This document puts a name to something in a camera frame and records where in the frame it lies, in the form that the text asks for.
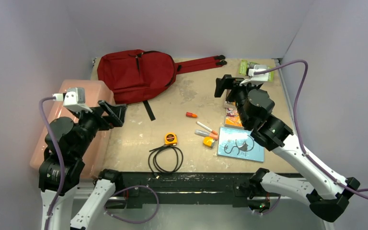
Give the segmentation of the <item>red student backpack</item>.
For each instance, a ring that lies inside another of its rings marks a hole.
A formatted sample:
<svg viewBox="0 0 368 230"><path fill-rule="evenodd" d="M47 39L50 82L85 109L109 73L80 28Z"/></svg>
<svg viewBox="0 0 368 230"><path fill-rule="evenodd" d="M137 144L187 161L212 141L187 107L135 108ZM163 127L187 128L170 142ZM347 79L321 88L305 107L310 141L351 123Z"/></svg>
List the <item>red student backpack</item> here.
<svg viewBox="0 0 368 230"><path fill-rule="evenodd" d="M175 62L160 51L127 50L101 57L97 76L113 92L117 104L144 103L155 120L149 100L167 90L179 74L223 67L224 55Z"/></svg>

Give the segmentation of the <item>light blue book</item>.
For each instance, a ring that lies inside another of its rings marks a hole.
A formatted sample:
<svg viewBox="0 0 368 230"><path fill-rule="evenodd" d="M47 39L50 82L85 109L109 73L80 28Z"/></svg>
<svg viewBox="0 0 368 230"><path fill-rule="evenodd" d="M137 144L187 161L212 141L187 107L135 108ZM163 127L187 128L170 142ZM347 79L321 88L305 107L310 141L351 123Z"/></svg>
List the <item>light blue book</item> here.
<svg viewBox="0 0 368 230"><path fill-rule="evenodd" d="M265 150L247 130L221 127L217 155L247 161L264 162Z"/></svg>

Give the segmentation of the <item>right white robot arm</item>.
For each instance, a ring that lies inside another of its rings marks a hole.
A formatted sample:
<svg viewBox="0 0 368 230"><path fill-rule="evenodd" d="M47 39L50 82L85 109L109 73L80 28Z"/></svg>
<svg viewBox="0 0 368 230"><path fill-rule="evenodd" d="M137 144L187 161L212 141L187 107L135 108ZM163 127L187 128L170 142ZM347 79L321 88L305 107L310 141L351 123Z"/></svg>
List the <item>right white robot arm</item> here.
<svg viewBox="0 0 368 230"><path fill-rule="evenodd" d="M301 181L260 168L249 179L250 197L264 192L284 195L307 205L322 220L335 222L346 210L360 182L340 175L301 146L292 128L272 114L275 102L260 86L224 75L216 79L214 96L221 97L225 90L230 91L226 99L235 102L241 124L254 141L284 159L305 178Z"/></svg>

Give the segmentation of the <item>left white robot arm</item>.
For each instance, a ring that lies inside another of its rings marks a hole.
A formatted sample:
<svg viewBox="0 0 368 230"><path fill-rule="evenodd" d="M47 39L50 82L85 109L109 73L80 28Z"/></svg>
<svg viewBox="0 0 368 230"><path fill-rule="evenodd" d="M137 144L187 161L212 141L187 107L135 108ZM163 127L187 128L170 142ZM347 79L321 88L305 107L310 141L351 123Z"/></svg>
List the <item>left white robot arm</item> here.
<svg viewBox="0 0 368 230"><path fill-rule="evenodd" d="M72 112L78 122L64 116L49 122L43 110L43 103L48 100L46 97L39 102L40 116L48 131L44 160L38 170L39 188L42 197L51 199L43 206L42 228L60 230L65 225L58 216L58 205L70 196L71 190L76 190L85 166L82 159L85 152L97 132L123 126L127 105L110 105L99 100L98 107Z"/></svg>

